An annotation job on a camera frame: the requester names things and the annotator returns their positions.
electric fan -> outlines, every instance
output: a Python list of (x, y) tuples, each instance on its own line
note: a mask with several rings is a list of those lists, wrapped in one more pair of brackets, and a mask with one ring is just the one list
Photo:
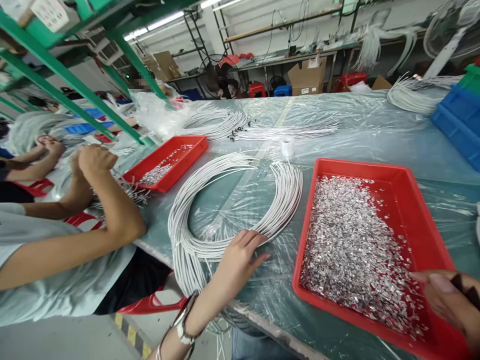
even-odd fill
[(202, 62), (206, 74), (203, 87), (214, 99), (234, 99), (240, 93), (239, 69), (221, 54), (211, 54)]
[(449, 0), (433, 17), (423, 39), (423, 48), (435, 59), (424, 79), (437, 76), (449, 59), (480, 49), (480, 0)]

wristwatch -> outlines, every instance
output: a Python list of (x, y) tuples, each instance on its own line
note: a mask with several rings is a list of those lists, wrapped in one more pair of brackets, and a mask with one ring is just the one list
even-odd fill
[(194, 306), (195, 300), (199, 297), (200, 292), (198, 290), (195, 290), (190, 297), (187, 299), (183, 307), (181, 308), (180, 312), (178, 313), (177, 317), (173, 321), (173, 324), (168, 328), (168, 330), (165, 332), (165, 335), (163, 335), (163, 338), (161, 339), (160, 345), (158, 346), (158, 350), (156, 352), (156, 360), (162, 360), (160, 357), (160, 349), (162, 348), (162, 344), (164, 342), (165, 336), (169, 333), (170, 329), (176, 328), (176, 333), (178, 337), (180, 338), (180, 342), (185, 345), (191, 345), (190, 352), (187, 356), (187, 360), (190, 359), (192, 356), (192, 353), (194, 351), (195, 347), (195, 341), (198, 339), (198, 337), (202, 334), (203, 331), (201, 331), (197, 336), (189, 336), (187, 332), (185, 331), (185, 321), (187, 320), (187, 316), (189, 315), (190, 311), (192, 310), (192, 307)]
[(192, 295), (188, 298), (186, 303), (181, 308), (180, 312), (178, 313), (176, 319), (173, 321), (172, 327), (176, 328), (176, 333), (180, 338), (180, 342), (185, 345), (192, 345), (195, 340), (202, 334), (198, 334), (197, 336), (191, 337), (185, 332), (185, 321), (187, 320), (187, 316), (192, 310), (194, 306), (195, 300), (199, 297), (199, 291), (195, 290)]

floor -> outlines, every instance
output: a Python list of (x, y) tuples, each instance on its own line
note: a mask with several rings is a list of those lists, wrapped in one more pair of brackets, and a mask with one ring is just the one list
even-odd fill
[[(164, 293), (160, 297), (164, 304), (168, 299), (175, 299), (173, 292)], [(170, 311), (125, 316), (125, 320), (149, 347), (154, 348), (176, 316), (176, 311)], [(224, 337), (223, 348), (225, 359), (231, 359), (232, 341), (228, 334)], [(197, 340), (191, 359), (216, 360), (217, 352), (216, 337), (204, 332)], [(142, 354), (108, 315), (55, 317), (0, 327), (0, 354), (2, 359), (18, 360), (142, 359)]]

work table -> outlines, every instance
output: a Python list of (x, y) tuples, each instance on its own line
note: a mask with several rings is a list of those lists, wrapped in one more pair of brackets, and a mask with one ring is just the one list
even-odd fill
[[(218, 100), (215, 105), (243, 111), (265, 125), (305, 125), (336, 114), (338, 132), (295, 144), (291, 161), (302, 170), (301, 202), (280, 235), (259, 248), (271, 254), (233, 302), (244, 320), (271, 335), (282, 346), (309, 359), (415, 359), (374, 335), (300, 300), (292, 275), (317, 158), (395, 164), (409, 167), (418, 182), (436, 226), (458, 270), (480, 278), (480, 246), (476, 238), (480, 173), (449, 143), (427, 116), (389, 104), (384, 90), (298, 97)], [(270, 164), (281, 159), (273, 141), (209, 143), (208, 150), (167, 194), (154, 194), (142, 209), (148, 232), (136, 243), (172, 265), (167, 222), (172, 203), (188, 175), (209, 160), (234, 151), (254, 150), (258, 169), (236, 172), (203, 189), (188, 219), (198, 238), (220, 239), (258, 222), (275, 194)], [(143, 158), (149, 149), (125, 156), (122, 168)]]

cardboard box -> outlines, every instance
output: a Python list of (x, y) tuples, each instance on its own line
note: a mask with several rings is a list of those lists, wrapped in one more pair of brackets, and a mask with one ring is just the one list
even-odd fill
[(164, 83), (181, 76), (179, 66), (169, 51), (146, 56), (142, 61), (153, 72), (155, 77)]
[(142, 62), (151, 70), (155, 77), (163, 82), (167, 81), (166, 77), (163, 75), (160, 70), (160, 66), (157, 63), (157, 60), (153, 56), (147, 56), (142, 59)]
[(309, 60), (297, 63), (288, 72), (293, 96), (321, 94), (324, 89), (326, 57), (318, 59), (318, 67), (309, 68)]
[[(390, 90), (392, 88), (392, 84), (390, 84), (382, 75), (378, 75), (371, 87), (372, 90)], [(346, 93), (352, 92), (350, 90), (350, 86), (345, 88)]]
[(180, 75), (179, 66), (175, 62), (174, 58), (170, 54), (170, 51), (157, 52), (153, 54), (158, 66), (160, 67), (161, 73), (166, 80), (170, 81), (172, 79), (178, 78)]

